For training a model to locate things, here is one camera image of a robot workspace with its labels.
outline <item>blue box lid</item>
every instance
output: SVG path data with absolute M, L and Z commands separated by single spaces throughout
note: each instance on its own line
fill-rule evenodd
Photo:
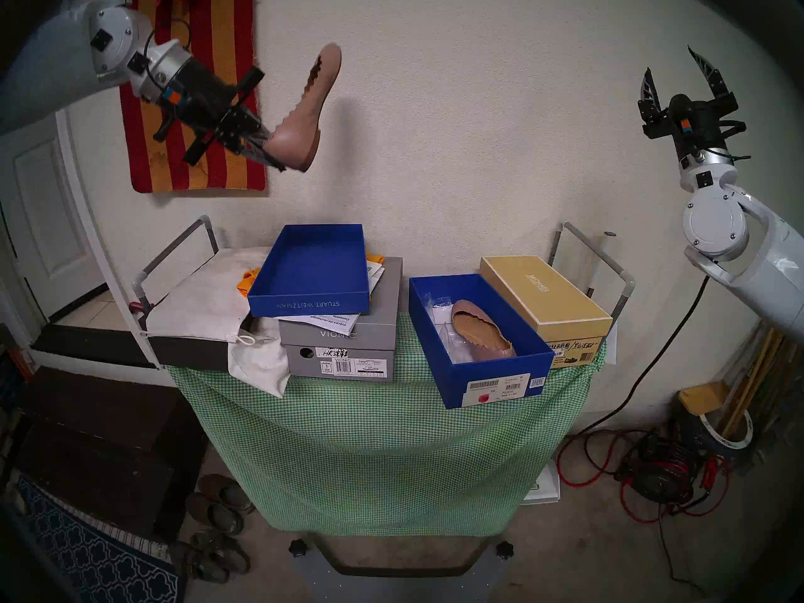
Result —
M 427 310 L 434 301 L 469 300 L 483 309 L 514 344 L 517 356 L 475 363 L 453 363 Z M 410 279 L 411 322 L 447 408 L 460 408 L 498 399 L 537 396 L 544 388 L 554 352 L 535 330 L 479 274 Z
M 362 224 L 286 224 L 248 292 L 255 317 L 368 311 Z

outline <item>white dust bag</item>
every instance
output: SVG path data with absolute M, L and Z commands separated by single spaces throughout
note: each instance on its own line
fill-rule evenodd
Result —
M 243 274 L 262 266 L 270 248 L 222 248 L 175 286 L 146 320 L 149 337 L 235 342 L 248 315 L 237 289 Z
M 279 339 L 279 321 L 256 318 L 249 330 L 241 330 L 240 341 L 228 345 L 229 374 L 272 396 L 284 396 L 290 368 Z
M 240 326 L 249 312 L 237 284 L 263 265 L 269 247 L 223 248 L 185 278 L 148 315 L 149 337 L 182 337 L 228 342 L 229 374 L 282 397 L 290 376 L 288 356 L 273 318 L 256 318 L 252 332 Z

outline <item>door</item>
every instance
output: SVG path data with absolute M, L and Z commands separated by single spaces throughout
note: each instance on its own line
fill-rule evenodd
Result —
M 46 318 L 104 284 L 67 184 L 56 117 L 0 138 L 0 205 L 19 274 Z

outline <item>striped towel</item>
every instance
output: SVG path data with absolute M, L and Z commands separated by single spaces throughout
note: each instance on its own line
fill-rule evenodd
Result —
M 187 27 L 171 18 L 183 19 L 192 28 L 190 52 L 227 84 L 236 84 L 253 65 L 253 0 L 133 0 L 156 28 L 153 45 L 170 39 L 187 42 Z M 129 84 L 120 89 L 125 141 L 129 148 L 131 183 L 137 192 L 197 190 L 209 187 L 264 190 L 265 167 L 235 155 L 213 142 L 195 166 L 182 161 L 195 140 L 192 130 L 179 122 L 168 131 L 165 142 L 153 135 L 162 123 L 162 110 L 136 98 Z M 254 92 L 245 105 L 257 112 Z

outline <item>table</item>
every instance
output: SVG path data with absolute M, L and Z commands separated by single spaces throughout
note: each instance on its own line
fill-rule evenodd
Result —
M 550 372 L 541 396 L 447 410 L 407 313 L 395 380 L 292 376 L 283 399 L 169 366 L 273 527 L 322 535 L 500 533 L 584 407 L 606 358 Z

